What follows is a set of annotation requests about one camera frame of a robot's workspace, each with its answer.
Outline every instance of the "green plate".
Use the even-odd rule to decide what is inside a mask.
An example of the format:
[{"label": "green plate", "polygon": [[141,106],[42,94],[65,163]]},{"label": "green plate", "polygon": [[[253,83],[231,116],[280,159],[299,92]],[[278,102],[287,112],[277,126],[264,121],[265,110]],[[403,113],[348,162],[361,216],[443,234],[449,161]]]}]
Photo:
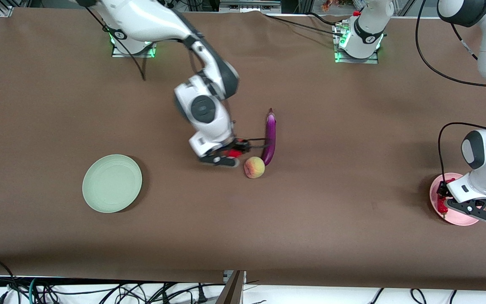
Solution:
[{"label": "green plate", "polygon": [[127,208],[138,196],[141,171],[130,157],[104,156],[87,170],[81,192],[85,202],[98,212],[111,213]]}]

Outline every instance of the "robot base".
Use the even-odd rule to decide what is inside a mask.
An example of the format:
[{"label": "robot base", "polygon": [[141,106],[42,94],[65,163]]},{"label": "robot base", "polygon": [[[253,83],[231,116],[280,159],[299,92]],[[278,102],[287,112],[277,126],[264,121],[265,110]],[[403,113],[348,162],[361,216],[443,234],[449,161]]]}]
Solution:
[{"label": "robot base", "polygon": [[[458,173],[446,173],[445,174],[445,180],[447,181],[448,179],[459,179],[462,177],[462,175]],[[455,210],[452,210],[449,208],[447,214],[445,217],[438,212],[438,193],[436,191],[438,190],[438,186],[440,185],[440,182],[442,181],[442,175],[438,175],[436,179],[432,182],[430,185],[430,192],[429,192],[429,197],[430,197],[430,204],[432,208],[434,208],[434,211],[436,211],[436,214],[441,218],[444,219],[446,222],[449,222],[453,225],[459,225],[459,226],[469,226],[477,223],[479,220],[474,219],[471,216],[467,216],[465,214],[462,214],[461,212],[457,212]]]},{"label": "robot base", "polygon": [[[155,58],[157,50],[157,43],[153,42],[147,48],[143,49],[139,54],[133,54],[135,58]],[[131,58],[131,55],[120,52],[115,46],[112,47],[112,57],[116,58]]]},{"label": "robot base", "polygon": [[[342,33],[344,35],[346,33],[347,27],[349,27],[349,25],[347,25],[343,20],[343,22],[337,22],[335,25],[331,26],[331,29],[334,33]],[[350,55],[348,55],[348,53],[339,46],[339,44],[343,39],[344,37],[333,36],[333,49],[335,51],[335,62],[378,64],[377,50],[374,51],[369,58],[365,58],[365,59],[353,58]]]}]

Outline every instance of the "white floor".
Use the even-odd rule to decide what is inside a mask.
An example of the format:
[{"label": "white floor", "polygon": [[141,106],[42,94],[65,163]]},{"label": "white floor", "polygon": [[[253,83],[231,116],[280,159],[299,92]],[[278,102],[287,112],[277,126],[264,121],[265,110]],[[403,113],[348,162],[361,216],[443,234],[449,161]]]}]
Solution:
[{"label": "white floor", "polygon": [[[196,283],[181,283],[168,291],[168,294],[195,286]],[[64,285],[55,290],[59,292],[84,292],[89,290],[102,290],[114,288],[116,285]],[[162,284],[143,285],[147,296],[156,292]],[[265,304],[369,304],[374,298],[378,288],[347,288],[347,287],[301,287],[301,286],[277,286],[277,285],[246,285],[243,292],[243,304],[256,304],[266,300]],[[205,296],[213,298],[218,296],[222,286],[205,287]],[[0,296],[6,288],[0,287]],[[428,304],[449,304],[451,290],[423,289]],[[85,294],[79,296],[60,295],[61,304],[98,304],[107,292]],[[115,292],[106,301],[106,304],[114,304],[119,293]],[[197,300],[197,289],[193,290],[193,298]],[[188,304],[190,294],[185,293],[171,300],[171,304]],[[121,304],[139,304],[135,298],[124,298]],[[16,292],[9,293],[4,304],[17,304]],[[22,296],[22,303],[29,300]],[[457,292],[453,304],[483,304],[486,303],[486,292],[466,291]],[[386,288],[378,298],[376,304],[416,304],[410,296],[409,289]]]}]

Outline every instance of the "brown table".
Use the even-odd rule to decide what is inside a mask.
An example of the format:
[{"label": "brown table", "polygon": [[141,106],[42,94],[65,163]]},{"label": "brown table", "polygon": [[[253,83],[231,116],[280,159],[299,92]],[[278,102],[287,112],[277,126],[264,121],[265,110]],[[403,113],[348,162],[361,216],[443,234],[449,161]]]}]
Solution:
[{"label": "brown table", "polygon": [[[448,225],[428,202],[440,127],[486,125],[486,88],[426,68],[414,19],[391,20],[380,64],[356,65],[334,62],[329,35],[258,12],[188,17],[241,75],[238,135],[262,136],[275,110],[276,155],[260,179],[197,162],[172,102],[193,74],[182,45],[159,43],[144,82],[130,59],[110,57],[86,11],[0,19],[0,259],[15,273],[219,281],[247,269],[261,283],[486,289],[486,223]],[[421,26],[435,67],[483,81],[449,25]],[[461,34],[477,48],[478,29]],[[468,171],[469,131],[444,134],[447,171]],[[138,161],[143,190],[101,214],[81,181],[116,153]]]}]

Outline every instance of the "purple eggplant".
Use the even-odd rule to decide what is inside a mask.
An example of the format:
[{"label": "purple eggplant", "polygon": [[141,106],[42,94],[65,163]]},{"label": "purple eggplant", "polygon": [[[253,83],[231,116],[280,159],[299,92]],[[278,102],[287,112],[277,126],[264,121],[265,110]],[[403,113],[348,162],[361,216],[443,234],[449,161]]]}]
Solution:
[{"label": "purple eggplant", "polygon": [[262,161],[267,166],[273,159],[275,154],[275,137],[276,137],[276,119],[273,109],[270,108],[270,112],[267,114],[266,119],[266,144],[267,147],[262,150]]}]

